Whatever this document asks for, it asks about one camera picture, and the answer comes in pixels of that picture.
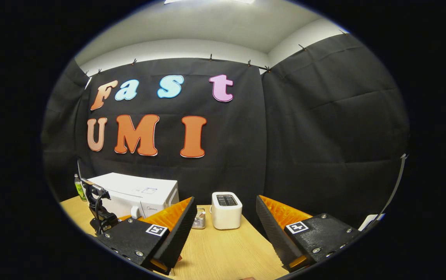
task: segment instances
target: black curtain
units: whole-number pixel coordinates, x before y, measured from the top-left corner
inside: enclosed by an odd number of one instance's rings
[[[41,134],[47,182],[60,201],[77,195],[75,124],[79,99],[89,78],[76,64],[69,62],[56,82],[47,103]]]
[[[173,179],[180,199],[210,204],[215,191],[232,191],[243,215],[262,234],[255,197],[263,194],[312,215],[326,212],[358,227],[386,204],[405,152],[408,119],[390,73],[357,39],[336,35],[300,50],[259,75],[255,66],[195,58],[137,62],[88,78],[72,62],[49,101],[43,132],[50,186],[60,200],[77,195],[72,174],[117,172]],[[181,75],[181,92],[159,98],[159,82]],[[233,81],[232,101],[217,101],[209,78]],[[115,100],[120,85],[138,80],[137,94]],[[112,81],[104,105],[91,110],[101,85]],[[119,115],[136,127],[148,114],[156,156],[118,154]],[[180,156],[185,116],[204,117],[201,158]],[[92,151],[86,121],[107,118],[104,146]],[[95,141],[99,125],[95,125]]]
[[[183,76],[181,92],[173,98],[159,98],[159,82],[168,75]],[[217,101],[209,78],[226,75],[233,81],[228,102]],[[137,94],[130,100],[115,100],[120,85],[128,80],[139,82]],[[104,105],[91,110],[101,85],[117,80]],[[161,59],[137,62],[109,69],[93,76],[79,105],[76,141],[80,170],[84,177],[116,172],[154,179],[178,181],[180,199],[191,196],[197,204],[211,204],[211,194],[231,191],[243,204],[243,215],[256,227],[255,197],[264,191],[266,168],[266,123],[259,69],[246,64],[195,58]],[[136,128],[142,117],[159,116],[155,126],[156,156],[137,152],[118,154],[119,115],[130,115]],[[201,158],[180,155],[184,147],[185,116],[204,117]],[[107,118],[104,146],[92,151],[87,144],[88,119]],[[95,141],[99,125],[95,125]]]
[[[349,34],[316,42],[262,75],[264,195],[358,227],[395,186],[409,122],[396,83]]]

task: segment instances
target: bottle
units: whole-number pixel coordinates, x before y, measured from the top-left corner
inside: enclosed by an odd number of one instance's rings
[[[81,180],[77,176],[77,174],[74,174],[74,184],[76,185],[77,193],[79,194],[79,197],[81,198],[81,201],[86,201],[86,197],[84,196],[83,186],[81,185]]]

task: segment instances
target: table surface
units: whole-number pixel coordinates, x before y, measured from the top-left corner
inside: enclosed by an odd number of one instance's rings
[[[87,202],[77,196],[61,202],[61,206],[76,225],[95,236]],[[244,216],[238,229],[218,230],[212,226],[209,205],[197,207],[205,209],[205,229],[191,229],[181,253],[183,259],[173,269],[175,275],[164,276],[174,280],[271,280],[288,273],[271,243]]]

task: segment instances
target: ceiling light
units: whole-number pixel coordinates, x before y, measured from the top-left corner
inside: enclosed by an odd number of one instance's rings
[[[180,2],[182,0],[166,0],[164,1],[164,4],[169,4],[169,3],[173,3],[173,2]]]
[[[255,0],[232,0],[232,1],[241,2],[244,4],[252,4]]]

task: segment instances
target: orange letter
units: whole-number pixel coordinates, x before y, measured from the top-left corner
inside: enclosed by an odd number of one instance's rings
[[[185,144],[180,151],[184,158],[201,158],[204,156],[204,150],[200,147],[200,137],[202,135],[202,126],[207,123],[203,117],[190,115],[182,118],[185,124]]]
[[[112,81],[110,83],[107,83],[105,85],[101,85],[98,87],[97,97],[95,97],[95,102],[93,105],[91,105],[90,110],[95,110],[104,105],[103,99],[107,99],[109,97],[109,94],[111,94],[111,89],[116,87],[118,85],[118,81]]]
[[[95,119],[89,119],[88,124],[88,147],[92,151],[100,151],[104,146],[104,129],[105,124],[107,123],[106,117],[101,117],[98,119],[98,142],[93,140],[93,130],[95,129],[95,123],[97,121]]]
[[[130,153],[134,153],[138,142],[142,139],[137,150],[138,154],[142,156],[157,154],[157,149],[154,147],[154,131],[159,121],[157,115],[144,115],[136,129],[133,127],[133,121],[129,115],[120,115],[116,121],[118,121],[118,145],[114,148],[116,153],[126,153],[125,140]]]

